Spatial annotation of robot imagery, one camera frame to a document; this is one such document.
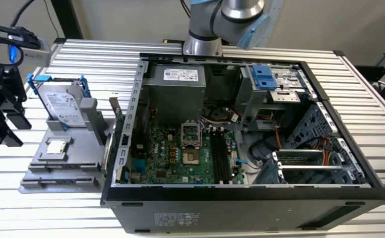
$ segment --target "motherboard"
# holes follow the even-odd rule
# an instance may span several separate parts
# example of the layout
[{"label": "motherboard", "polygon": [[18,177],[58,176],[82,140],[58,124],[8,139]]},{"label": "motherboard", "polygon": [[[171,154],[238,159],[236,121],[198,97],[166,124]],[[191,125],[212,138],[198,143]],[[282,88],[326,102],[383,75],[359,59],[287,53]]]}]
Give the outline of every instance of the motherboard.
[{"label": "motherboard", "polygon": [[234,131],[196,128],[152,128],[148,156],[134,160],[132,183],[244,184]]}]

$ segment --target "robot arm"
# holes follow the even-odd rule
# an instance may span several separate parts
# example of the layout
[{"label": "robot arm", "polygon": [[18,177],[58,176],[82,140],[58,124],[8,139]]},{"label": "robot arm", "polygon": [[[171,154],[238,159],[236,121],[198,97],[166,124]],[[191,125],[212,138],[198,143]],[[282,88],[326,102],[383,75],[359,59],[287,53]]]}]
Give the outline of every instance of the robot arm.
[{"label": "robot arm", "polygon": [[222,56],[222,39],[252,49],[266,32],[271,17],[264,0],[192,0],[186,55]]},{"label": "robot arm", "polygon": [[22,64],[24,58],[31,57],[28,52],[23,52],[23,48],[39,50],[43,46],[35,34],[23,27],[7,28],[0,26],[0,32],[14,36],[14,39],[0,36],[0,44],[15,46],[22,53],[16,63],[0,63],[0,144],[6,143],[7,146],[22,146],[23,142],[7,125],[4,113],[18,129],[32,128],[24,116],[24,108],[22,105],[27,100],[27,94],[18,66]]}]

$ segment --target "power supply label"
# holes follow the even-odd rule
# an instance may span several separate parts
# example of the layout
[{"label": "power supply label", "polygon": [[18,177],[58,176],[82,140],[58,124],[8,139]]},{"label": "power supply label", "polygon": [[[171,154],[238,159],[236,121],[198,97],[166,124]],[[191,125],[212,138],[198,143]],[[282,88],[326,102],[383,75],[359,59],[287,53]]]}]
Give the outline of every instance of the power supply label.
[{"label": "power supply label", "polygon": [[164,80],[199,82],[199,70],[167,68]]},{"label": "power supply label", "polygon": [[75,97],[68,93],[56,92],[47,92],[46,96],[59,121],[68,126],[86,126]]},{"label": "power supply label", "polygon": [[200,212],[162,212],[155,213],[156,226],[172,227],[172,226],[196,226],[199,222]]}]

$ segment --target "metal slotted surface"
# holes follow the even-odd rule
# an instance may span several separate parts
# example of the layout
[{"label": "metal slotted surface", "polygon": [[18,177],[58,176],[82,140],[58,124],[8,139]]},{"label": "metal slotted surface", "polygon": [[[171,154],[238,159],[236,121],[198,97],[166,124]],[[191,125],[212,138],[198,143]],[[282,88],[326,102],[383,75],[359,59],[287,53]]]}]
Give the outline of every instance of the metal slotted surface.
[{"label": "metal slotted surface", "polygon": [[[35,73],[72,78],[84,74],[106,117],[114,116],[107,102],[108,97],[118,96],[122,106],[127,106],[139,53],[182,53],[182,45],[178,44],[134,44],[86,40],[68,40],[66,44],[55,45],[54,49],[56,51],[51,67],[38,69]],[[264,48],[246,52],[227,47],[224,54],[234,57],[308,62],[330,97],[334,102],[338,102],[335,107],[385,184],[385,109],[376,104],[378,101],[372,99],[366,86],[359,82],[342,59],[328,51]],[[20,194],[18,192],[20,179],[47,129],[47,113],[38,97],[32,94],[26,108],[32,130],[15,131],[26,144],[20,148],[0,146],[0,236],[67,237],[76,233],[80,237],[96,238],[103,234],[134,237],[126,234],[112,211],[100,208],[100,193]],[[152,237],[179,236],[385,238],[385,205],[327,232],[160,234]]]}]

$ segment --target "white wall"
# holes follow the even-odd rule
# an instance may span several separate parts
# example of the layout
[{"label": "white wall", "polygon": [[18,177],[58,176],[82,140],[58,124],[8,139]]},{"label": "white wall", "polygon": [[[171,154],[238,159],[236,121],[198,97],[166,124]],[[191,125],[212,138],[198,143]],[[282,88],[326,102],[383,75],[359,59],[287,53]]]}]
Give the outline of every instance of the white wall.
[{"label": "white wall", "polygon": [[[162,42],[188,35],[179,0],[75,2],[91,39]],[[343,50],[354,63],[374,64],[385,53],[385,0],[286,0],[270,47]]]},{"label": "white wall", "polygon": [[385,0],[286,0],[270,47],[343,50],[355,64],[385,53]]},{"label": "white wall", "polygon": [[[24,5],[27,0],[0,0],[0,25],[10,26],[16,12],[20,7]],[[56,12],[50,0],[47,0],[51,16],[60,34],[60,37],[64,37],[64,33],[59,24],[56,17]],[[50,45],[54,43],[58,35],[52,26],[52,23],[48,18],[46,4],[43,0],[36,0],[30,8],[26,10],[24,14],[20,17],[19,26],[26,27],[32,31],[39,37],[46,39]],[[0,62],[8,62],[7,59],[7,47],[0,45]],[[36,69],[36,66],[23,63],[19,67],[20,76],[26,78],[27,74]]]},{"label": "white wall", "polygon": [[187,38],[190,18],[180,0],[74,0],[74,6],[87,22],[80,24],[86,38],[154,43]]}]

